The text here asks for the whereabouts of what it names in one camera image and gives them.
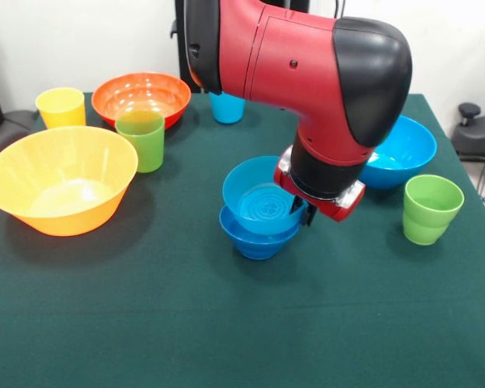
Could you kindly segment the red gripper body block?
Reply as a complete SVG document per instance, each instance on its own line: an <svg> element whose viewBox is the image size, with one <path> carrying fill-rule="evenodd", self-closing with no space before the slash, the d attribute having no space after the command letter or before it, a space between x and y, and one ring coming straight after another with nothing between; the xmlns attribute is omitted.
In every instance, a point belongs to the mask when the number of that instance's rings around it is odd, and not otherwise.
<svg viewBox="0 0 485 388"><path fill-rule="evenodd" d="M335 199L322 199L310 196L303 192L293 181L291 174L292 149L293 147L290 145L280 156L273 175L274 182L289 194L303 198L304 204L313 204L321 214L334 221L342 221L347 218L363 198L365 185L357 180Z"/></svg>

